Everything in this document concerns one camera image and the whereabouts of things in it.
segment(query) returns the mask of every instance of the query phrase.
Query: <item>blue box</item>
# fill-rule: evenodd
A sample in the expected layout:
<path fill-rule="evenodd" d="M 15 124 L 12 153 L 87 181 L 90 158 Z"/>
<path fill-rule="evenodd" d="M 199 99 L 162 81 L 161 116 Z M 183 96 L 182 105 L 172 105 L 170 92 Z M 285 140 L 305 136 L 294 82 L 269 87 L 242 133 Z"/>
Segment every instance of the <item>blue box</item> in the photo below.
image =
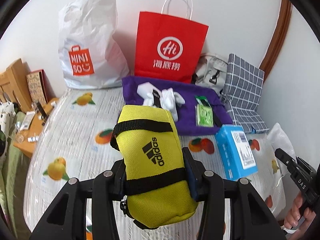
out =
<path fill-rule="evenodd" d="M 215 135 L 227 179 L 237 181 L 258 172 L 242 126 L 222 125 Z"/>

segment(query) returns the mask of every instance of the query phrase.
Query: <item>fruit print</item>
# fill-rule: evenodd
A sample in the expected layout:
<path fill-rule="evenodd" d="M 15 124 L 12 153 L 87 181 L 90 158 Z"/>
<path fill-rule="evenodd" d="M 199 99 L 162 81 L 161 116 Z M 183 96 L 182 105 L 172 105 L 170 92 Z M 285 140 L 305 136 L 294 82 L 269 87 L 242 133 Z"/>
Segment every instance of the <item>fruit print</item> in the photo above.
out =
<path fill-rule="evenodd" d="M 87 240 L 93 240 L 93 237 L 92 237 L 92 233 L 91 232 L 86 232 L 86 238 Z"/>
<path fill-rule="evenodd" d="M 249 140 L 250 149 L 253 151 L 255 149 L 254 144 L 252 143 L 252 140 Z"/>
<path fill-rule="evenodd" d="M 277 171 L 280 169 L 280 168 L 278 167 L 278 165 L 277 165 L 276 160 L 272 160 L 272 161 L 271 161 L 271 166 L 272 166 L 272 169 L 273 169 L 273 174 L 276 174 Z"/>
<path fill-rule="evenodd" d="M 259 142 L 256 139 L 252 140 L 252 144 L 254 145 L 254 147 L 256 148 L 257 151 L 260 150 Z"/>
<path fill-rule="evenodd" d="M 273 203 L 272 203 L 272 197 L 271 195 L 269 197 L 267 197 L 267 199 L 265 200 L 265 203 L 267 205 L 268 208 L 272 208 Z"/>
<path fill-rule="evenodd" d="M 69 180 L 66 173 L 66 160 L 62 157 L 56 158 L 52 163 L 49 163 L 42 175 L 48 175 L 53 180 Z"/>
<path fill-rule="evenodd" d="M 250 149 L 253 151 L 254 149 L 256 149 L 257 151 L 260 150 L 260 145 L 259 142 L 256 139 L 253 140 L 249 140 L 249 145 L 250 145 Z"/>
<path fill-rule="evenodd" d="M 82 96 L 78 97 L 76 101 L 72 103 L 77 104 L 78 106 L 86 106 L 89 105 L 95 105 L 95 102 L 92 100 L 92 93 L 84 93 Z"/>
<path fill-rule="evenodd" d="M 208 138 L 196 138 L 189 142 L 188 148 L 192 152 L 200 152 L 204 150 L 207 154 L 213 154 L 214 153 L 214 146 L 212 141 L 210 141 Z"/>
<path fill-rule="evenodd" d="M 95 141 L 97 144 L 107 144 L 110 143 L 112 136 L 112 129 L 107 129 L 98 133 L 95 137 Z"/>
<path fill-rule="evenodd" d="M 214 145 L 208 138 L 201 140 L 201 146 L 207 154 L 214 154 Z"/>
<path fill-rule="evenodd" d="M 188 144 L 188 148 L 195 153 L 202 151 L 201 138 L 191 140 Z"/>

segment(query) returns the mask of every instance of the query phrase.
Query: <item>purple cloth bag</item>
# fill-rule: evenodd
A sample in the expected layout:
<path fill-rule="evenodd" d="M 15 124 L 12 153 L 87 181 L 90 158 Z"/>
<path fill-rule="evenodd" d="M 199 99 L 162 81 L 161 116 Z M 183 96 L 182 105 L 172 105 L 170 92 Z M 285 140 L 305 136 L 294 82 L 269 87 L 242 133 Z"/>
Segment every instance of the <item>purple cloth bag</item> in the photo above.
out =
<path fill-rule="evenodd" d="M 199 87 L 193 84 L 185 84 L 176 81 L 129 76 L 122 79 L 123 97 L 127 105 L 143 104 L 143 98 L 137 94 L 138 85 L 145 82 L 150 82 L 159 90 L 173 88 L 173 91 L 178 92 L 186 101 L 182 107 L 177 107 L 178 121 L 175 122 L 179 135 L 210 135 L 218 132 L 220 127 L 202 127 L 196 126 L 196 108 L 198 104 L 195 96 L 205 96 L 214 113 L 219 117 L 222 124 L 232 124 L 231 117 L 227 114 L 223 104 L 217 93 L 209 88 Z"/>

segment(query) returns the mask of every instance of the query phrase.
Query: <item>yellow adidas bag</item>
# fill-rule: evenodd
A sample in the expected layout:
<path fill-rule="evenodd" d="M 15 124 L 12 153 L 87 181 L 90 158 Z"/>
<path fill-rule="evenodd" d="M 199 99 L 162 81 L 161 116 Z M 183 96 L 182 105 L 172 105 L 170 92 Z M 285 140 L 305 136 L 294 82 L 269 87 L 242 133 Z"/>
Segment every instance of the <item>yellow adidas bag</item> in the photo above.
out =
<path fill-rule="evenodd" d="M 124 106 L 110 144 L 121 152 L 126 165 L 130 217 L 157 228 L 195 213 L 198 203 L 190 196 L 180 141 L 169 111 Z"/>

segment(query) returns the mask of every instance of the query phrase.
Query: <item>wooden desk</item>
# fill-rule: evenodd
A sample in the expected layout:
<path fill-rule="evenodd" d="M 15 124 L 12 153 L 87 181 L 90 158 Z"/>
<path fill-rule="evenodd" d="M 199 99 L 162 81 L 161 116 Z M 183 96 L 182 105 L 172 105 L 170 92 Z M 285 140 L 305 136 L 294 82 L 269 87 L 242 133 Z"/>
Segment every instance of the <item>wooden desk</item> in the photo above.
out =
<path fill-rule="evenodd" d="M 49 103 L 44 106 L 44 110 L 46 113 L 50 112 L 52 110 L 51 102 L 56 101 L 58 102 L 58 98 L 53 98 L 49 101 Z M 24 140 L 22 143 L 14 142 L 13 146 L 17 147 L 24 155 L 31 158 L 33 155 L 33 152 L 35 150 L 36 143 L 34 142 L 28 142 L 28 137 L 33 137 L 40 135 L 42 132 L 43 126 L 42 122 L 43 120 L 39 120 L 39 116 L 41 114 L 38 113 L 34 116 L 29 130 L 21 131 L 21 134 L 24 136 Z"/>

